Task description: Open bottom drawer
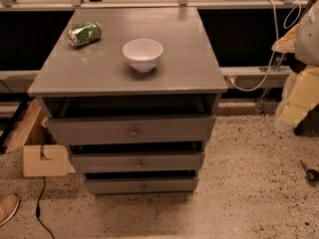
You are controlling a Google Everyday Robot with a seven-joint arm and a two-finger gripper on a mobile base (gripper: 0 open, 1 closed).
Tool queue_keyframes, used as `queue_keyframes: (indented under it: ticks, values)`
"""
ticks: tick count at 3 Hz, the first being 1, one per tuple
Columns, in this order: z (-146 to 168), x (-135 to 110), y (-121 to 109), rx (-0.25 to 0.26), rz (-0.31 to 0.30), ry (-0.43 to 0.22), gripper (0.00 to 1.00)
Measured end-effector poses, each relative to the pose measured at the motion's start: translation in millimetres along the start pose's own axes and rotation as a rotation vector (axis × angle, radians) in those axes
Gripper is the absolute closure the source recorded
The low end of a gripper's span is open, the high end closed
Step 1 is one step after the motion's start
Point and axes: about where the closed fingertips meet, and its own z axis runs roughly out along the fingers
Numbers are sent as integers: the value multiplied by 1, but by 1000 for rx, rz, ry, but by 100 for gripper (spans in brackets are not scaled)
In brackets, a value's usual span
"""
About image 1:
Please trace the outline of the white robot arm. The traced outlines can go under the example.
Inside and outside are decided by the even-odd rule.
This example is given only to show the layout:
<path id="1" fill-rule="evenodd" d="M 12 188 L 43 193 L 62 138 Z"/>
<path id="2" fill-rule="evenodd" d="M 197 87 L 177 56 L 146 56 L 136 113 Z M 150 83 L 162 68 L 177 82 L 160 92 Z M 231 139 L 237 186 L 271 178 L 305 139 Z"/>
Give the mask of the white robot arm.
<path id="1" fill-rule="evenodd" d="M 286 56 L 292 70 L 285 81 L 275 126 L 285 131 L 297 127 L 319 106 L 319 3 L 316 2 L 272 50 Z"/>

